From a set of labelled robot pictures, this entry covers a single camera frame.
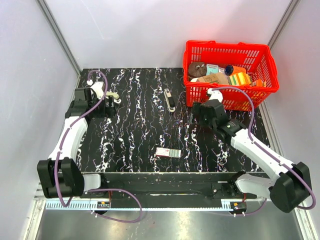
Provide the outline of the cream white stapler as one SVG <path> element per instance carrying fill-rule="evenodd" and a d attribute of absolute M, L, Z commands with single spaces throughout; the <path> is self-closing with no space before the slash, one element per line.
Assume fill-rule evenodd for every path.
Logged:
<path fill-rule="evenodd" d="M 118 93 L 115 93 L 115 92 L 111 92 L 111 91 L 107 91 L 106 92 L 106 95 L 105 95 L 105 98 L 108 99 L 110 97 L 113 97 L 113 101 L 116 103 L 116 104 L 120 104 L 121 103 L 121 99 L 120 99 L 120 96 Z"/>

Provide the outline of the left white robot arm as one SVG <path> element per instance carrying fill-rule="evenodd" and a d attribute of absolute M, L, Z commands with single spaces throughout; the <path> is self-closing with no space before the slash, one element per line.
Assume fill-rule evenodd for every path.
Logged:
<path fill-rule="evenodd" d="M 121 103 L 117 93 L 106 91 L 104 83 L 77 88 L 65 113 L 63 131 L 47 160 L 37 164 L 43 195 L 47 199 L 80 197 L 91 192 L 98 198 L 107 195 L 108 185 L 99 174 L 82 174 L 76 164 L 80 143 L 92 119 L 113 118 Z"/>

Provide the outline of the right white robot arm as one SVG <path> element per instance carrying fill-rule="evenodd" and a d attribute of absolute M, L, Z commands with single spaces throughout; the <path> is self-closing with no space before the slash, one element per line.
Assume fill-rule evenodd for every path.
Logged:
<path fill-rule="evenodd" d="M 270 199 L 284 213 L 302 208 L 301 203 L 308 197 L 312 199 L 309 208 L 315 207 L 317 200 L 306 164 L 295 164 L 264 145 L 244 124 L 229 118 L 223 104 L 217 99 L 196 102 L 191 112 L 197 124 L 209 127 L 220 140 L 245 154 L 268 176 L 263 178 L 248 173 L 236 174 L 227 186 L 231 197 L 239 198 L 249 193 Z"/>

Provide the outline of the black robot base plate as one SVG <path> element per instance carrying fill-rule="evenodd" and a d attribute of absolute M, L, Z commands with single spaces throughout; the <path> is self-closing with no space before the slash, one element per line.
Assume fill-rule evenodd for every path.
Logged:
<path fill-rule="evenodd" d="M 225 209 L 223 200 L 233 202 L 243 198 L 255 199 L 253 194 L 243 194 L 231 188 L 228 181 L 234 173 L 184 172 L 184 173 L 100 173 L 98 192 L 85 192 L 82 198 L 105 199 L 107 189 L 112 192 L 114 209 L 137 208 L 136 201 L 119 189 L 132 193 L 146 211 Z"/>

